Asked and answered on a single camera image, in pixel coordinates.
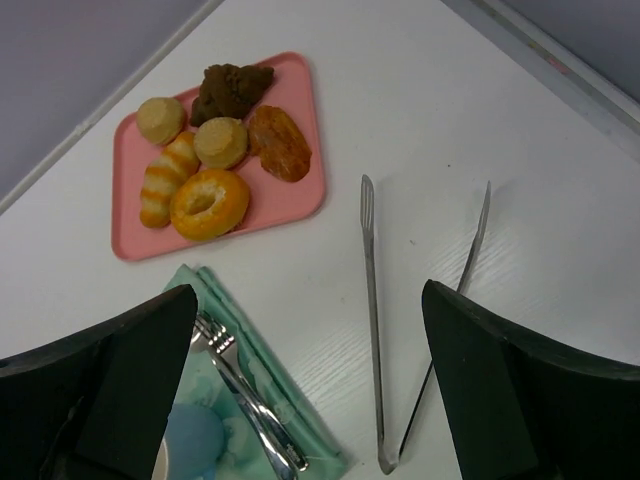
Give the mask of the orange-brown pastry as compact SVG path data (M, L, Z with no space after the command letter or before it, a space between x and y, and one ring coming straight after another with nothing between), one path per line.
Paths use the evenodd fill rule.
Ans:
M311 149L293 119L280 107L258 107L248 124L250 154L261 167L289 183L304 178L310 170Z

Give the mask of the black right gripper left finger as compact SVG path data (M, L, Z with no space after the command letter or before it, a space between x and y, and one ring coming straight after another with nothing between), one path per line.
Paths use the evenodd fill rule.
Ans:
M2 359L2 478L151 478L197 309L180 285Z

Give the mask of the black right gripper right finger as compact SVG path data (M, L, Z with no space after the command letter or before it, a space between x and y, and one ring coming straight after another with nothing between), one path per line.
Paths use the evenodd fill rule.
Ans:
M424 326L465 479L636 479L639 368L429 280Z

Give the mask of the stainless steel tongs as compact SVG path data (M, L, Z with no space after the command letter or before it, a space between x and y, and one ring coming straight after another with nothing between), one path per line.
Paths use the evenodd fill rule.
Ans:
M464 294L471 281L476 261L478 259L482 243L484 240L486 226L488 222L490 203L491 203L492 185L488 181L484 194L482 209L480 212L478 226L470 246L470 250L460 276L456 291ZM404 432L404 436L398 449L397 458L393 460L385 449L385 419L384 419L384 400L382 385L382 367L380 354L380 331L379 331L379 314L377 300L376 285L376 266L375 266L375 191L374 185L370 177L364 174L361 178L360 193L360 224L363 237L365 276L368 296L369 309L369 328L371 339L371 358L373 369L373 385L374 385L374 405L376 416L376 443L377 443L377 460L381 472L384 475L390 475L396 470L400 459L407 445L409 435L412 430L414 420L417 416L420 403L424 391L429 383L429 379L433 371L433 361L430 361L427 372L422 381L421 389L414 403L411 417Z

